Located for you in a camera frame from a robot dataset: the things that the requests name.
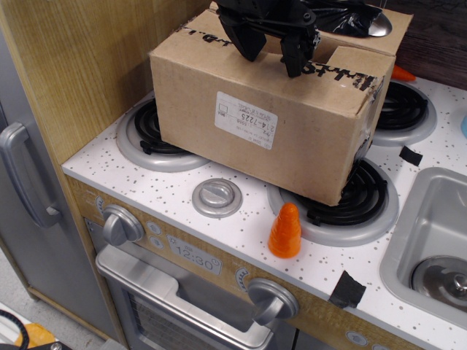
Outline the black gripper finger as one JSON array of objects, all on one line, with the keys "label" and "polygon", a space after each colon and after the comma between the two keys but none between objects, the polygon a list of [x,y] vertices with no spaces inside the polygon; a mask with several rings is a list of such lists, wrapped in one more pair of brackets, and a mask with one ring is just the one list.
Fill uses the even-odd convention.
[{"label": "black gripper finger", "polygon": [[313,31],[311,35],[290,32],[280,40],[281,61],[285,64],[290,78],[299,77],[302,69],[313,58],[314,51],[320,43],[320,33]]},{"label": "black gripper finger", "polygon": [[230,41],[240,54],[249,61],[254,61],[266,44],[265,34],[250,27],[241,19],[220,16],[220,22]]}]

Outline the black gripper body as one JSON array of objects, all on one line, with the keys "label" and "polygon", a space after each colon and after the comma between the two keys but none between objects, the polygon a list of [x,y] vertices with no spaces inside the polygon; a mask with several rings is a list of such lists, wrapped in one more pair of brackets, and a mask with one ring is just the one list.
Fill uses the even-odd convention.
[{"label": "black gripper body", "polygon": [[215,1],[223,25],[251,28],[269,35],[316,31],[316,15],[302,1]]}]

